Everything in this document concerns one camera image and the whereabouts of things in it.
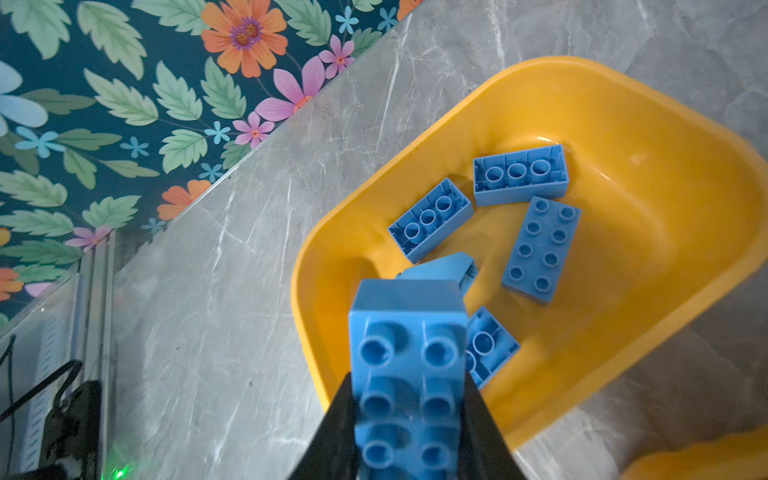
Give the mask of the blue sloped lego brick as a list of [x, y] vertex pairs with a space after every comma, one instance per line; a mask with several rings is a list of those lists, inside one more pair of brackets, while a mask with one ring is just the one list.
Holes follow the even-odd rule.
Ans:
[[451, 280], [458, 284], [466, 296], [474, 283], [479, 269], [474, 259], [464, 252], [458, 252], [412, 266], [396, 275], [401, 280]]

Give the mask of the blue long lego brick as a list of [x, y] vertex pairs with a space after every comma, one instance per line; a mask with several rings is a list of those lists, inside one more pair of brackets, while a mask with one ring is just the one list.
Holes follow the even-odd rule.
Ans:
[[570, 183], [560, 144], [477, 157], [473, 171], [478, 206], [529, 202], [534, 196], [559, 199]]

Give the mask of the blue lego brick top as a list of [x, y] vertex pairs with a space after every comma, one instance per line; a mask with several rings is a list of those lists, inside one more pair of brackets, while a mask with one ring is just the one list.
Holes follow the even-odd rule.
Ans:
[[388, 231], [406, 259], [416, 264], [473, 214], [472, 202], [446, 177], [395, 220]]

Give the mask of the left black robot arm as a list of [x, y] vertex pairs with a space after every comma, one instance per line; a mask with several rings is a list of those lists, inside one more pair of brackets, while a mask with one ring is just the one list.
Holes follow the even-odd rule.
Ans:
[[9, 405], [1, 412], [1, 420], [13, 421], [21, 410], [48, 388], [56, 385], [50, 409], [42, 420], [42, 441], [38, 466], [13, 473], [13, 448], [6, 454], [7, 479], [96, 479], [99, 477], [97, 453], [100, 441], [102, 385], [98, 380], [87, 381], [70, 390], [84, 368], [81, 360], [70, 360], [34, 385], [21, 397], [13, 394], [13, 354], [17, 336], [12, 334], [1, 354], [6, 367]]

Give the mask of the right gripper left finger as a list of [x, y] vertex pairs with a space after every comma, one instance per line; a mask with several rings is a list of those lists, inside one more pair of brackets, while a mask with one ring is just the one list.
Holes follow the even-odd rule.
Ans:
[[289, 479], [357, 479], [356, 417], [357, 406], [348, 372]]

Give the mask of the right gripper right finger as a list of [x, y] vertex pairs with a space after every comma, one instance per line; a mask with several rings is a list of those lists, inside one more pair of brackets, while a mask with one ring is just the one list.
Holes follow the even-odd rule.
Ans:
[[470, 374], [465, 375], [458, 478], [525, 480]]

